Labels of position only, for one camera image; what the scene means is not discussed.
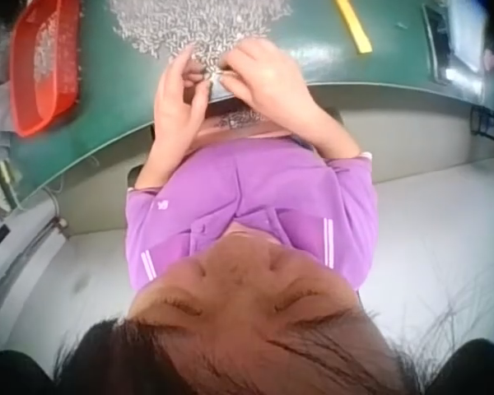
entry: wire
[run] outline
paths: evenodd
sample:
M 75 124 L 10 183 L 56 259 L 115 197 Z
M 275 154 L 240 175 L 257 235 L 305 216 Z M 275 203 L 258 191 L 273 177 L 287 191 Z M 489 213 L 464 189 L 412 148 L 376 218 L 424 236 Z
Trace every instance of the wire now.
M 64 190 L 64 174 L 60 176 L 59 178 L 59 183 L 58 183 L 58 189 L 55 190 L 55 189 L 51 189 L 50 187 L 45 187 L 48 191 L 50 191 L 51 193 L 55 193 L 55 194 L 60 194 L 63 192 Z
M 51 198 L 51 200 L 53 201 L 53 205 L 55 206 L 55 216 L 60 217 L 60 206 L 58 204 L 57 197 L 54 195 L 53 192 L 51 192 L 51 189 L 49 189 L 48 187 L 43 187 L 42 190 L 45 191 L 49 195 L 49 198 Z
M 92 161 L 95 167 L 100 167 L 100 162 L 95 156 L 88 156 L 88 160 Z

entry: red basket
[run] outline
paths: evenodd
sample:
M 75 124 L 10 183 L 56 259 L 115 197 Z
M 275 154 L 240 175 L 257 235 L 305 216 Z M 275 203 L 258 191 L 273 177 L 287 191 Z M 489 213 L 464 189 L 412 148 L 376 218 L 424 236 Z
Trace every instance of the red basket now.
M 9 68 L 12 116 L 22 137 L 75 104 L 79 13 L 80 0 L 33 0 L 16 23 Z

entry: dark hair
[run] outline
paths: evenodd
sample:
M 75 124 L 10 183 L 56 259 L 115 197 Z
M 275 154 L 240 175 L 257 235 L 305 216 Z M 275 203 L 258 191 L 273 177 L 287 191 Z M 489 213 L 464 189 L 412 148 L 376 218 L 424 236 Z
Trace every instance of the dark hair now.
M 314 337 L 299 342 L 274 342 L 291 355 L 307 360 L 322 372 L 326 380 L 350 393 L 363 394 L 420 394 L 426 383 L 417 373 L 415 365 L 401 353 L 396 354 L 398 369 L 402 377 L 401 388 L 392 388 L 382 378 L 375 377 L 343 347 L 326 334 L 318 331 Z M 201 393 L 248 393 L 262 395 L 263 392 L 248 378 L 239 379 L 218 370 L 210 360 L 205 360 L 203 369 L 214 375 L 219 384 L 189 383 L 160 344 L 152 326 L 116 320 L 96 324 L 82 338 L 73 352 L 61 352 L 54 372 L 55 384 L 61 394 L 176 394 Z M 322 358 L 309 346 L 321 347 L 321 354 L 333 356 Z M 330 364 L 330 360 L 343 364 Z M 318 393 L 322 388 L 315 387 Z

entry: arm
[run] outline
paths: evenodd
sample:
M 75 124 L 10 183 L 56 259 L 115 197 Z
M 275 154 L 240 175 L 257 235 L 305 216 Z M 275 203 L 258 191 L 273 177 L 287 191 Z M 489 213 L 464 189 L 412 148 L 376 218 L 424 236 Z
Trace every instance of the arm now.
M 361 154 L 361 148 L 346 128 L 326 113 L 318 105 L 312 109 L 310 119 L 304 122 L 300 131 L 292 131 L 306 136 L 325 160 L 351 159 Z
M 208 106 L 210 82 L 203 80 L 203 66 L 191 59 L 187 47 L 163 72 L 154 104 L 156 140 L 137 177 L 135 189 L 160 188 L 190 148 Z M 191 104 L 184 102 L 185 88 L 193 88 Z
M 313 144 L 327 160 L 361 153 L 352 136 L 313 100 L 293 58 L 266 39 L 245 39 L 221 60 L 221 84 L 267 119 Z

